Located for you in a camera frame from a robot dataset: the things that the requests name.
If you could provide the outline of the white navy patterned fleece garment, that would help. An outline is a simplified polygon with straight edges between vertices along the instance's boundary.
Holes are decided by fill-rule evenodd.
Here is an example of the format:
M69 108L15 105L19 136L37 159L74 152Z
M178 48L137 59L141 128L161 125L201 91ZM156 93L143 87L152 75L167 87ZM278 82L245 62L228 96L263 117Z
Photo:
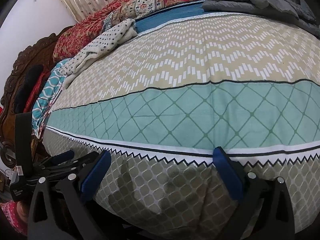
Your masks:
M103 32L59 69L59 73L65 76L62 88L67 89L95 61L136 36L136 22L130 18Z

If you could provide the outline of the patterned teal beige bedsheet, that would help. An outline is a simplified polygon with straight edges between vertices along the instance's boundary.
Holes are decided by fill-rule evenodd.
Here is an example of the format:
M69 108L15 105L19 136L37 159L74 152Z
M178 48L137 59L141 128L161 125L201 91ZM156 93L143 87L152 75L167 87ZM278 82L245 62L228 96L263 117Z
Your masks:
M96 201L167 239L212 239L236 207L220 146L247 172L281 176L295 230L319 214L319 39L286 23L199 3L136 24L138 36L55 97L50 155L108 150Z

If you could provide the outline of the red patchwork quilt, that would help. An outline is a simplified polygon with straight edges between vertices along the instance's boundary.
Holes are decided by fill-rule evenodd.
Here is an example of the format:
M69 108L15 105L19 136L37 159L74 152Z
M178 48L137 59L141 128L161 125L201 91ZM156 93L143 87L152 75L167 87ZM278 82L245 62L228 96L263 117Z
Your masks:
M138 20L162 9L196 0L115 0L66 30L53 51L53 61L74 57L101 33L131 18Z

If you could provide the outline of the dark grey padded jacket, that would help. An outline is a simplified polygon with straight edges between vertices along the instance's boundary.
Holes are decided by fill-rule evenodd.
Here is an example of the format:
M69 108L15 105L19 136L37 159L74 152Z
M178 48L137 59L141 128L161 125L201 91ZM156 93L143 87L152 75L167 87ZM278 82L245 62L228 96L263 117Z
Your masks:
M264 16L296 25L319 38L314 14L291 0L204 0L202 9Z

